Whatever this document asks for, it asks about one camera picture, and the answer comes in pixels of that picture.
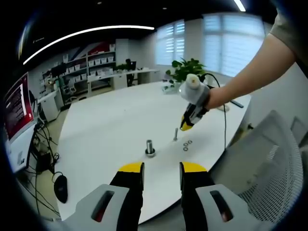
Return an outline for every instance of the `computer mouse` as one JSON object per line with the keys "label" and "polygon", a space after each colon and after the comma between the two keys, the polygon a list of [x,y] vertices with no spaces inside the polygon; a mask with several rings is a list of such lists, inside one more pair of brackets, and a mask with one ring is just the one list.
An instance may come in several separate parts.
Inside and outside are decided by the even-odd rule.
{"label": "computer mouse", "polygon": [[67,201],[67,178],[63,175],[58,176],[53,185],[53,190],[59,201],[66,203]]}

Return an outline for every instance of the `red screen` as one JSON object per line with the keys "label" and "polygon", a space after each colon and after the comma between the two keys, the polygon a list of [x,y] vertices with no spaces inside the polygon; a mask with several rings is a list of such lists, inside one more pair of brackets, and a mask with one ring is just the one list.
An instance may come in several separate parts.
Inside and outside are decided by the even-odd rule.
{"label": "red screen", "polygon": [[5,127],[11,139],[27,123],[33,121],[28,92],[28,73],[24,74],[5,95]]}

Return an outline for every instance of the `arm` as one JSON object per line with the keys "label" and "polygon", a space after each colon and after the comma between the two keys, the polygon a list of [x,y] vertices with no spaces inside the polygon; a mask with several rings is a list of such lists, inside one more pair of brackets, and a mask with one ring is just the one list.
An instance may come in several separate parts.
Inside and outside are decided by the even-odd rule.
{"label": "arm", "polygon": [[206,105],[212,109],[249,94],[281,77],[295,62],[294,53],[278,38],[268,34],[252,61],[227,85],[210,91]]}

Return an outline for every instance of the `ceiling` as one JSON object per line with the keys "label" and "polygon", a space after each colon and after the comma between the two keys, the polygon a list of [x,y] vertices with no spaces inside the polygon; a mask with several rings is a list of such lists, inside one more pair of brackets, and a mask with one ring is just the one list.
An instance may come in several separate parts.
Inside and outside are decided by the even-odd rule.
{"label": "ceiling", "polygon": [[[247,13],[259,15],[266,22],[274,22],[277,12],[269,0],[241,1]],[[27,57],[43,46],[83,29],[110,25],[139,25],[158,28],[179,19],[200,18],[204,13],[239,12],[233,0],[204,0],[198,5],[188,3],[152,5],[152,1],[138,5],[124,3],[117,5],[116,2],[103,0],[23,1],[18,9],[13,8],[17,17],[12,20],[13,25],[7,26],[10,34],[8,49],[11,49],[9,52],[12,58],[11,64],[22,66],[22,62]],[[16,44],[25,25],[28,25],[30,30],[26,37],[21,60],[18,61]],[[141,39],[152,32],[141,29],[112,29],[78,35],[53,45],[52,49],[46,49],[33,58],[27,64],[27,68],[36,66],[56,53],[80,45],[115,38]]]}

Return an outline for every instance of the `potted plant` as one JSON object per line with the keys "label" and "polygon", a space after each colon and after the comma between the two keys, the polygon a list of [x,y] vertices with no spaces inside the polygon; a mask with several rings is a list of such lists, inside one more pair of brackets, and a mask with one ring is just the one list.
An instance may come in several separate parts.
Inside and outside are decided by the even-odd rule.
{"label": "potted plant", "polygon": [[188,74],[195,74],[200,78],[201,82],[204,81],[205,77],[202,75],[205,74],[205,70],[203,69],[205,66],[199,63],[199,60],[191,58],[189,61],[186,61],[183,58],[181,59],[181,62],[176,60],[172,62],[172,67],[175,69],[173,74],[170,70],[166,71],[166,75],[171,77],[171,79],[164,80],[165,82],[168,81],[168,84],[163,86],[163,91],[177,92]]}
{"label": "potted plant", "polygon": [[126,69],[127,69],[127,64],[120,64],[113,68],[113,70],[116,71],[117,73],[122,73]]}

